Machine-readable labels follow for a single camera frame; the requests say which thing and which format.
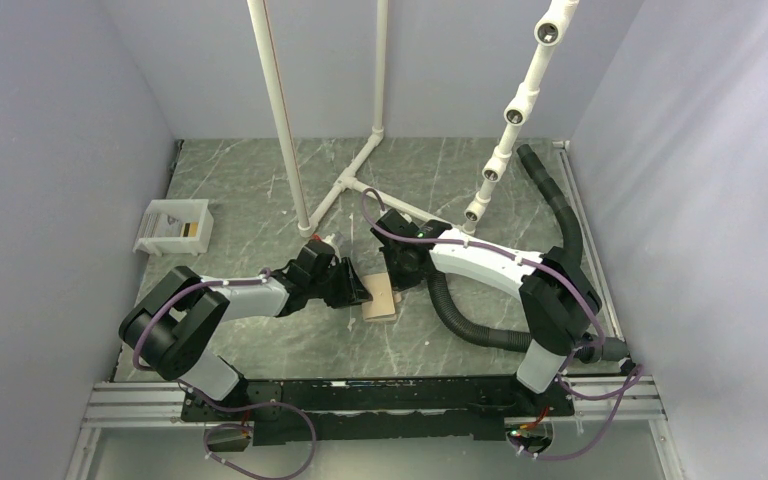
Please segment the tan leather card holder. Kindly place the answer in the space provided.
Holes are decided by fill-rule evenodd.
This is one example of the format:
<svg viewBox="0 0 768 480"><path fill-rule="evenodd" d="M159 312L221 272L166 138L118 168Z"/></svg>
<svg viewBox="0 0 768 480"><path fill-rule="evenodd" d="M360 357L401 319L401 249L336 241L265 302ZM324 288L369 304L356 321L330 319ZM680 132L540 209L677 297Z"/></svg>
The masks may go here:
<svg viewBox="0 0 768 480"><path fill-rule="evenodd" d="M372 299L359 306L351 307L347 330L351 332L360 321L366 323L386 323L397 318L397 303L401 296L391 284L387 273L376 273L361 278L363 286Z"/></svg>

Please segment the white card tray box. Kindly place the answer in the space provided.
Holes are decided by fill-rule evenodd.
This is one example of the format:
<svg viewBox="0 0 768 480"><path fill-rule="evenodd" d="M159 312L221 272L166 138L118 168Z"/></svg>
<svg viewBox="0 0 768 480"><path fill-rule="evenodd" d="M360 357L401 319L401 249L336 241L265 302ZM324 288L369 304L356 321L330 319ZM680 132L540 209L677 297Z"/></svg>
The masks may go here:
<svg viewBox="0 0 768 480"><path fill-rule="evenodd" d="M205 254L213 225L207 199L152 200L141 218L132 251L154 256Z"/></svg>

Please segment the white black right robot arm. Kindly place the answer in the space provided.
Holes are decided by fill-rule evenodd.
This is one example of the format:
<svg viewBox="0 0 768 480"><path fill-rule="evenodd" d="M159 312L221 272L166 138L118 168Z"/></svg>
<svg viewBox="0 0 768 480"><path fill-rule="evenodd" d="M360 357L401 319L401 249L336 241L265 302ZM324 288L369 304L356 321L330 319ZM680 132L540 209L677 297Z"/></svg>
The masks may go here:
<svg viewBox="0 0 768 480"><path fill-rule="evenodd" d="M388 210L371 225L398 287L425 282L443 325L481 347L521 352L511 401L534 415L550 399L549 386L566 367L595 318L601 302L580 266L561 248L545 254L476 239L437 220L417 225ZM491 328L468 319L456 306L447 277L457 275L492 287L521 304L526 331Z"/></svg>

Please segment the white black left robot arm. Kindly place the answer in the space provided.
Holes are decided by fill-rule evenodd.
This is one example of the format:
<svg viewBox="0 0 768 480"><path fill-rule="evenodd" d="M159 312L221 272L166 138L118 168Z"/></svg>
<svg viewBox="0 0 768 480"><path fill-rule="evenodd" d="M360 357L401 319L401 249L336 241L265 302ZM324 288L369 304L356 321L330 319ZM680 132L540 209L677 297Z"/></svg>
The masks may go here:
<svg viewBox="0 0 768 480"><path fill-rule="evenodd" d="M314 238L283 267L253 277L217 278L175 267L122 320L118 336L131 348L135 368L201 394L218 417L232 420L249 402L248 381L208 348L221 322L285 317L311 300L342 309L372 298L351 260Z"/></svg>

